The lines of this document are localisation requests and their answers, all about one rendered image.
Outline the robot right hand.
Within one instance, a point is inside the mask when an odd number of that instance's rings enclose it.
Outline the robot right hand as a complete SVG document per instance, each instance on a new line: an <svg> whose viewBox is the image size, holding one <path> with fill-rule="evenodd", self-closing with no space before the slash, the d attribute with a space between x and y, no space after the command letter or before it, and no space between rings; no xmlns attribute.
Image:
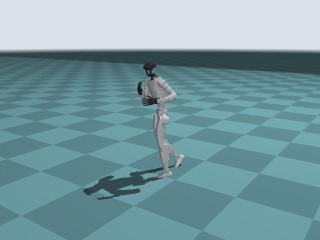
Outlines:
<svg viewBox="0 0 320 240"><path fill-rule="evenodd" d="M138 83L137 92L139 95L142 95L143 89L141 88L142 82Z"/></svg>

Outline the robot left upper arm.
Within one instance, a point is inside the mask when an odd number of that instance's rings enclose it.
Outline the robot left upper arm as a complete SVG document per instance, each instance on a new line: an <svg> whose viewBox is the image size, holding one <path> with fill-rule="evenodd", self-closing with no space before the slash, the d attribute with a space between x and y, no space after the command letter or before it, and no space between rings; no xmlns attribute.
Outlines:
<svg viewBox="0 0 320 240"><path fill-rule="evenodd" d="M158 86L160 87L160 88L163 88L167 93L169 93L170 95L172 94L172 93L175 93L174 91L173 91L173 89L167 84L167 82L164 80L164 79L158 79L157 80L157 82L156 82L157 84L158 84ZM176 94L176 93L175 93ZM177 96L177 95L176 95ZM175 98L174 98L175 99ZM174 100L173 99L173 100Z"/></svg>

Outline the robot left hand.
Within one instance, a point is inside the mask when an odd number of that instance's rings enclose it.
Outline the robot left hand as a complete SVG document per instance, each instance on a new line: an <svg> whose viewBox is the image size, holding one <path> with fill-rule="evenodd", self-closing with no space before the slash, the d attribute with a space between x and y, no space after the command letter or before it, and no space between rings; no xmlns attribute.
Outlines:
<svg viewBox="0 0 320 240"><path fill-rule="evenodd" d="M149 105L153 105L153 104L158 104L157 103L157 99L159 99L159 98L152 98L152 97L150 97L148 95L146 95L146 97L149 97L149 98L142 98L142 99L144 99L144 100L142 100L143 106L149 106Z"/></svg>

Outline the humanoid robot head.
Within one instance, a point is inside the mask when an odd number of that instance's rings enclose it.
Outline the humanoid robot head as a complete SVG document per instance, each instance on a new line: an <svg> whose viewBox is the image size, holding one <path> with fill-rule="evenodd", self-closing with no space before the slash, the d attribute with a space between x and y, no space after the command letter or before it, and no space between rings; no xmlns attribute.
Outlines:
<svg viewBox="0 0 320 240"><path fill-rule="evenodd" d="M143 69L145 69L146 74L148 77L151 77L150 80L154 80L156 78L159 78L155 73L152 73L153 68L155 68L157 65L154 62L148 62L143 66ZM149 70L149 74L148 74L148 70Z"/></svg>

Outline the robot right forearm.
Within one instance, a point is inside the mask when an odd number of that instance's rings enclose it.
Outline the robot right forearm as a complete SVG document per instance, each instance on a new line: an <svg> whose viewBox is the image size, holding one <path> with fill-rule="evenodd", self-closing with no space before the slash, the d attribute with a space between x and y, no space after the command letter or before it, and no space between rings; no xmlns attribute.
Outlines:
<svg viewBox="0 0 320 240"><path fill-rule="evenodd" d="M139 93L138 93L139 94ZM139 95L141 100L146 99L146 95L144 94L144 91L142 91L142 95ZM144 99L143 99L144 98Z"/></svg>

